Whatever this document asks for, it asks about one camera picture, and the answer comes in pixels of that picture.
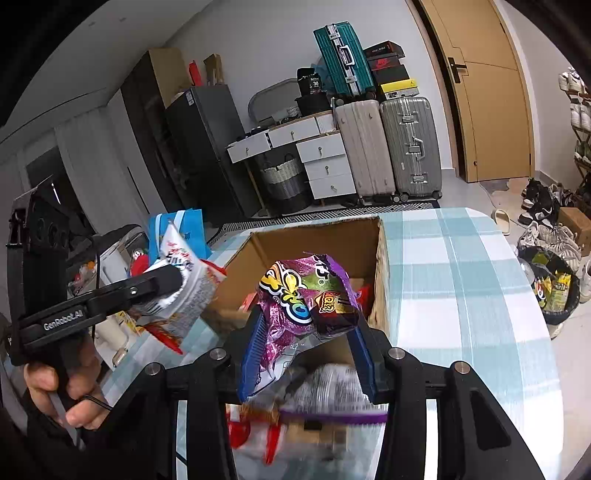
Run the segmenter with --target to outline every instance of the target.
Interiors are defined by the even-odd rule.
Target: screw
[[[144,368],[144,371],[148,375],[155,375],[158,372],[160,372],[160,364],[157,362],[152,362],[151,364],[146,365],[146,367]]]
[[[470,365],[466,362],[456,362],[453,368],[456,369],[456,372],[462,375],[466,375],[470,371]]]
[[[388,350],[388,356],[394,358],[395,360],[402,360],[405,355],[406,352],[397,346]]]
[[[223,348],[214,348],[209,351],[209,358],[212,360],[224,360],[226,355],[227,353]]]

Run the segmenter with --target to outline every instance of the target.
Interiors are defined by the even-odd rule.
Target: ceiling
[[[0,128],[0,145],[22,145],[64,115],[61,121],[104,105],[148,48],[162,47],[211,1],[106,2],[41,66]]]

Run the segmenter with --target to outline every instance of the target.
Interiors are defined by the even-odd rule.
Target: checkered tablecloth
[[[448,367],[470,363],[503,406],[549,480],[557,478],[563,444],[563,406],[554,354],[540,308],[519,263],[494,222],[471,209],[383,213],[389,259],[390,342],[419,360]],[[329,223],[315,220],[306,223]],[[287,228],[267,227],[260,230]],[[210,260],[224,265],[250,231],[218,242]],[[114,403],[141,368],[192,362],[217,336],[198,321],[181,345],[184,357],[145,334],[103,386]],[[437,472],[436,404],[428,401],[426,478]],[[178,416],[178,451],[185,455],[184,414]],[[236,456],[245,479],[373,478],[382,429],[350,430],[352,455],[332,462],[274,462]],[[179,478],[186,477],[178,462]]]

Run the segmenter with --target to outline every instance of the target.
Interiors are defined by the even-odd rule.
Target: refrigerator
[[[245,161],[233,164],[226,147],[244,136],[227,85],[191,87],[167,109],[188,192],[214,226],[252,217],[262,207]]]

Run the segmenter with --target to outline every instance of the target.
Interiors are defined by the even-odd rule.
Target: silver suitcase
[[[408,195],[441,198],[441,161],[429,100],[402,97],[380,106],[396,185]]]
[[[393,194],[396,184],[377,100],[338,106],[335,114],[357,194]]]

